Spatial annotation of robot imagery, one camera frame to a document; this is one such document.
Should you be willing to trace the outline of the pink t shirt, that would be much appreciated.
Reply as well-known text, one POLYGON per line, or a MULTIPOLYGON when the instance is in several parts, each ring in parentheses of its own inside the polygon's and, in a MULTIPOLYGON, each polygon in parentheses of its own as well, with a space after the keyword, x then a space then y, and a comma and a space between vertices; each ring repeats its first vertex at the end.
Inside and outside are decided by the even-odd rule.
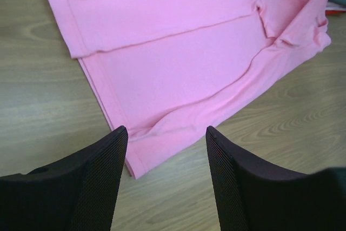
POLYGON ((139 178, 330 44, 328 0, 48 0, 139 178))

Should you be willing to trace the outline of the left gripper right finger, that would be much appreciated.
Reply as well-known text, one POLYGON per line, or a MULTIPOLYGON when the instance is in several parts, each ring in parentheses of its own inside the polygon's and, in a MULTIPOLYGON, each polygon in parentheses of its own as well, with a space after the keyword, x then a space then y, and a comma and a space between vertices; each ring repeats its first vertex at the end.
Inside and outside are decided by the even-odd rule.
POLYGON ((214 127, 205 138, 221 230, 345 230, 345 168, 303 174, 258 157, 214 127))

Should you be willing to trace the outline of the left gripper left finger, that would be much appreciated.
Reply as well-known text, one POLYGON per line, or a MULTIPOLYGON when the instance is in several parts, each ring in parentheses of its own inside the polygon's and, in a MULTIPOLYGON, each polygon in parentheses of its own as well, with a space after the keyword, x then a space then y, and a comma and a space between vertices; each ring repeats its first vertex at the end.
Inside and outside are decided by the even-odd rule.
POLYGON ((1 230, 110 230, 127 151, 124 126, 27 174, 1 177, 1 230))

